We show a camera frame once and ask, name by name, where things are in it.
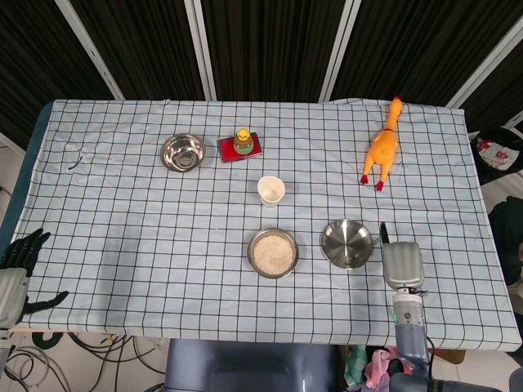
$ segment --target metal bowl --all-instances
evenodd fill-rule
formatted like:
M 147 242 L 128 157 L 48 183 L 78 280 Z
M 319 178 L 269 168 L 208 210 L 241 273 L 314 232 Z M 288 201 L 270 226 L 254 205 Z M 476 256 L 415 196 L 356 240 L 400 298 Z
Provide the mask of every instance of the metal bowl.
M 188 133 L 169 137 L 162 145 L 163 165 L 174 172 L 188 172 L 198 167 L 205 157 L 203 141 Z
M 354 220 L 341 219 L 325 227 L 320 238 L 324 256 L 337 267 L 353 270 L 373 254 L 373 240 L 368 230 Z
M 277 274 L 277 275 L 271 275 L 271 274 L 264 272 L 263 270 L 258 268 L 256 263 L 254 262 L 254 248 L 255 248 L 256 244 L 262 238 L 268 237 L 270 235 L 275 235 L 275 236 L 285 239 L 286 241 L 288 241 L 291 244 L 291 247 L 293 249 L 293 258 L 294 258 L 293 263 L 290 265 L 290 267 L 288 267 L 288 269 L 286 271 L 284 271 L 281 274 Z M 298 257 L 299 257 L 299 251 L 297 249 L 296 241 L 289 233 L 287 233 L 286 231 L 284 231 L 282 229 L 265 229 L 262 231 L 258 231 L 256 233 L 256 235 L 254 235 L 254 237 L 248 243 L 248 247 L 247 247 L 247 258 L 248 258 L 249 264 L 261 276 L 263 276 L 264 278 L 269 278 L 269 279 L 277 279 L 277 278 L 282 278 L 283 276 L 289 275 L 296 267 Z

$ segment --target small yellow toy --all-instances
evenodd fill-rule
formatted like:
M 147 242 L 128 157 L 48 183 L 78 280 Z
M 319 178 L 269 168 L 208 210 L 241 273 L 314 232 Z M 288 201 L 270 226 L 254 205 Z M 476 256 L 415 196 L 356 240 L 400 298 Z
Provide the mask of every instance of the small yellow toy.
M 238 154 L 246 155 L 253 151 L 254 142 L 251 132 L 247 128 L 240 128 L 235 136 L 235 151 Z
M 365 159 L 365 168 L 361 177 L 362 184 L 367 184 L 369 182 L 367 175 L 369 174 L 370 168 L 375 163 L 382 166 L 382 176 L 380 181 L 376 184 L 376 190 L 383 189 L 383 184 L 387 179 L 392 164 L 394 163 L 394 155 L 396 154 L 396 147 L 398 146 L 396 124 L 402 106 L 403 104 L 398 96 L 392 100 L 387 124 L 383 128 L 383 131 L 381 131 L 373 140 L 373 143 L 370 145 L 370 150 L 367 153 L 367 158 Z

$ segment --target cup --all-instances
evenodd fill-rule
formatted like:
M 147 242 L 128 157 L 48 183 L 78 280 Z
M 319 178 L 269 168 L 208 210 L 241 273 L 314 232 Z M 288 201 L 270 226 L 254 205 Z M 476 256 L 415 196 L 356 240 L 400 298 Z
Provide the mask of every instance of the cup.
M 278 177 L 265 176 L 258 181 L 258 193 L 264 206 L 276 207 L 285 195 L 285 184 Z

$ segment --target table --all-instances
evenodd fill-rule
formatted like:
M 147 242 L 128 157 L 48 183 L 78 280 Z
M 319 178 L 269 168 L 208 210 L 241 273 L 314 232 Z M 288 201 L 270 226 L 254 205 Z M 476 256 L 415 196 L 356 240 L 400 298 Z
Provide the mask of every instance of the table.
M 521 339 L 462 110 L 404 105 L 396 165 L 377 193 L 358 181 L 387 111 L 387 102 L 375 100 L 55 101 L 38 120 L 0 250 L 11 234 L 43 225 L 53 236 L 29 297 L 71 294 L 24 325 L 393 345 L 392 291 L 379 249 L 348 273 L 321 254 L 322 229 L 346 217 L 372 235 L 385 221 L 392 240 L 420 244 L 427 334 L 436 345 L 514 350 Z M 263 157 L 222 163 L 217 141 L 238 127 L 257 132 Z M 183 132 L 203 137 L 207 157 L 198 170 L 167 171 L 159 147 Z M 266 175 L 287 185 L 274 209 L 257 198 L 257 180 Z M 300 261 L 293 274 L 269 280 L 252 271 L 245 254 L 258 230 L 276 226 L 295 237 Z

